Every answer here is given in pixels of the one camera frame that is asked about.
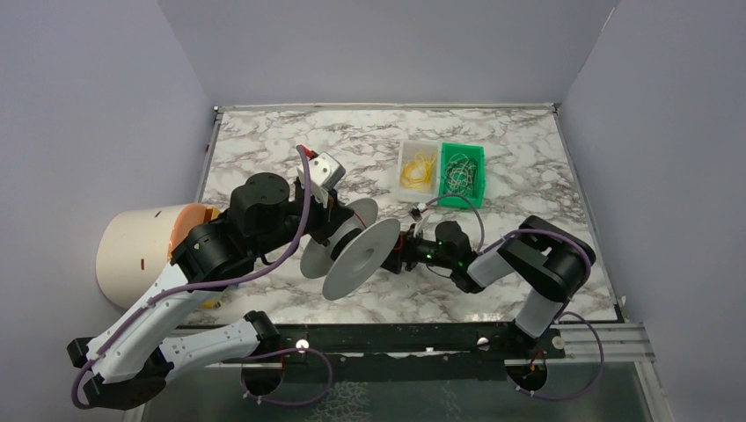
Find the white perforated cable spool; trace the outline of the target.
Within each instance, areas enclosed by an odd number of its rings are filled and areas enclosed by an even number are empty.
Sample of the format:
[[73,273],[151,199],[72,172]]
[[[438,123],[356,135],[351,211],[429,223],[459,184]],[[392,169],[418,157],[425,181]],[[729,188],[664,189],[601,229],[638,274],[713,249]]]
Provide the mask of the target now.
[[350,295],[383,264],[400,232],[396,218],[380,220],[371,198],[348,205],[354,217],[344,222],[327,245],[311,239],[304,247],[300,272],[306,279],[324,280],[322,295],[335,301]]

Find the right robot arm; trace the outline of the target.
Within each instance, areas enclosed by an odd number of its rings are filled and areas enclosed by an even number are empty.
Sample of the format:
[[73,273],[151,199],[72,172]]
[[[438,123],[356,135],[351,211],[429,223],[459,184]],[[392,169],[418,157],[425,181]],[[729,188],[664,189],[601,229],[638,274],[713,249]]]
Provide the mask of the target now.
[[400,233],[382,268],[399,274],[418,265],[439,267],[467,294],[518,274],[531,291],[506,330],[506,342],[515,349],[529,349],[587,282],[595,262],[596,253],[587,243],[531,215],[482,252],[472,248],[458,222],[439,222],[432,240],[410,228]]

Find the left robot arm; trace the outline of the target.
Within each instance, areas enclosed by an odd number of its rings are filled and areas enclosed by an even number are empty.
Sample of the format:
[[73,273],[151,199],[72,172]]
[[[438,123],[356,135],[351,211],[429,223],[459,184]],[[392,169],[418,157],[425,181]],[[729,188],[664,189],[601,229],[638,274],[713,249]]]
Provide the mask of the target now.
[[304,236],[322,243],[354,217],[331,184],[307,171],[294,182],[270,172],[252,175],[233,190],[220,215],[189,230],[155,282],[116,323],[97,337],[69,343],[78,370],[72,403],[81,410],[130,410],[189,370],[224,360],[280,358],[280,333],[262,311],[188,337],[172,332],[225,288],[277,269],[278,262],[255,265],[269,252],[290,258]]

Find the green plastic bin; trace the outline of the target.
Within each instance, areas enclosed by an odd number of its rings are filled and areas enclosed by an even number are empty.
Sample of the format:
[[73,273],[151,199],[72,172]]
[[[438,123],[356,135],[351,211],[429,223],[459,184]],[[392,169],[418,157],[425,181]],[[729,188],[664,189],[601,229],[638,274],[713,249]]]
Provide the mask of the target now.
[[485,151],[481,146],[444,142],[440,148],[438,196],[455,193],[481,208],[486,188]]

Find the white plastic bin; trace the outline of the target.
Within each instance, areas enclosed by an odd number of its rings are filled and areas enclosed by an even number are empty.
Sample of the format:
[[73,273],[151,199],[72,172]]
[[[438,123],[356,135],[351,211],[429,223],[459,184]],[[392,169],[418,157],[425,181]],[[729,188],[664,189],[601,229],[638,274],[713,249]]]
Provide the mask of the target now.
[[394,197],[401,202],[427,202],[438,194],[441,143],[404,140],[399,144]]

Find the cream cylinder winding machine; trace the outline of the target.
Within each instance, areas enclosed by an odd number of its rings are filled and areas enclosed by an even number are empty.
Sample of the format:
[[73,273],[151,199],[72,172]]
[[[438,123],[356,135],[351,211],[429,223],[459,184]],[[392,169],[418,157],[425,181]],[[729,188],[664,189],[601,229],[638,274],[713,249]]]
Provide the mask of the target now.
[[190,203],[125,211],[101,237],[96,277],[104,296],[127,309],[156,281],[173,249],[195,226],[215,219],[217,207]]

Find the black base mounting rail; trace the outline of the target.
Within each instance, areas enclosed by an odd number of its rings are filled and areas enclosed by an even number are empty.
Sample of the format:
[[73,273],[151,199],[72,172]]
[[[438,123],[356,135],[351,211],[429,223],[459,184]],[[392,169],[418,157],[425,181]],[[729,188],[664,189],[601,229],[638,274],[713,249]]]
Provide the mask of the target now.
[[256,362],[229,359],[248,382],[324,383],[503,381],[507,367],[563,359],[553,344],[560,331],[538,339],[510,322],[417,324],[281,324],[282,356]]

